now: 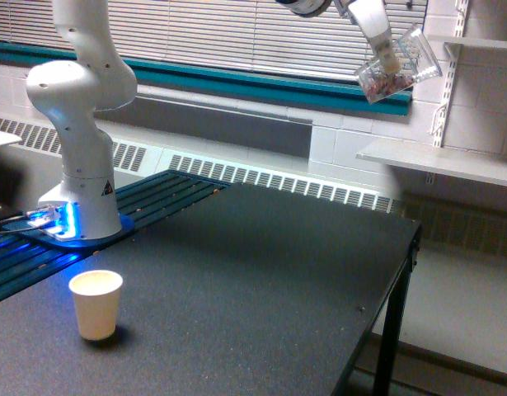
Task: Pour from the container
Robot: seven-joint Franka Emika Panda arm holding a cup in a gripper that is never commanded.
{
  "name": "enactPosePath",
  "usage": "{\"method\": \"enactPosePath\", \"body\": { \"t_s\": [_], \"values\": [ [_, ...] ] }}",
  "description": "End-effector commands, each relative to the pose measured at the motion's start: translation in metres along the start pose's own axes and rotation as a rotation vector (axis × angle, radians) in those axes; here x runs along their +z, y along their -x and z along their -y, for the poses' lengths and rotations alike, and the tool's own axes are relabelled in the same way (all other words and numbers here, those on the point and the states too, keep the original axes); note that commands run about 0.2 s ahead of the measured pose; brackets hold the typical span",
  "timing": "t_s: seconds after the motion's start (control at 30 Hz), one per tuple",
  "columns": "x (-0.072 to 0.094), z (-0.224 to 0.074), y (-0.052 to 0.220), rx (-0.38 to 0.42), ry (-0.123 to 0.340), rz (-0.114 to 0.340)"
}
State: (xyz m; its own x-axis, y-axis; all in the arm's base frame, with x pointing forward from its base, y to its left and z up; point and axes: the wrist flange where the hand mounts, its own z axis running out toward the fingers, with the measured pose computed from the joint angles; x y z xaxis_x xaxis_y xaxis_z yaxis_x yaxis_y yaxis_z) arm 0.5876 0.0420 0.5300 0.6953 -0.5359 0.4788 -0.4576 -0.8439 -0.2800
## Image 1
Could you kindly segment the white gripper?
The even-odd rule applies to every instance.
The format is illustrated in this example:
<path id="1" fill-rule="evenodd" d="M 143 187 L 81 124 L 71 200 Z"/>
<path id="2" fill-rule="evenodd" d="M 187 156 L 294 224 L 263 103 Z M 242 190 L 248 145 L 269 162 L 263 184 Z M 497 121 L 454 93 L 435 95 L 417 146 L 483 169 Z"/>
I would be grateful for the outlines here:
<path id="1" fill-rule="evenodd" d="M 335 1 L 342 17 L 357 25 L 378 57 L 386 74 L 398 73 L 401 65 L 396 57 L 391 27 L 381 0 Z"/>

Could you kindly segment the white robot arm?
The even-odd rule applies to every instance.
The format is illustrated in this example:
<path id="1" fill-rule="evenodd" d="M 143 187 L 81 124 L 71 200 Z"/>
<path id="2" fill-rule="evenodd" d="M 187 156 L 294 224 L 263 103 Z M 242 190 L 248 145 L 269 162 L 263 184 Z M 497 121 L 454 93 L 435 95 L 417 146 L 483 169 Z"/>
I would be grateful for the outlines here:
<path id="1" fill-rule="evenodd" d="M 38 201 L 49 218 L 34 217 L 29 224 L 63 243 L 108 238 L 122 223 L 112 140 L 94 114 L 131 103 L 138 83 L 115 48 L 106 1 L 54 1 L 52 8 L 56 31 L 77 58 L 37 65 L 26 79 L 31 103 L 57 132 L 63 170 L 61 182 Z"/>

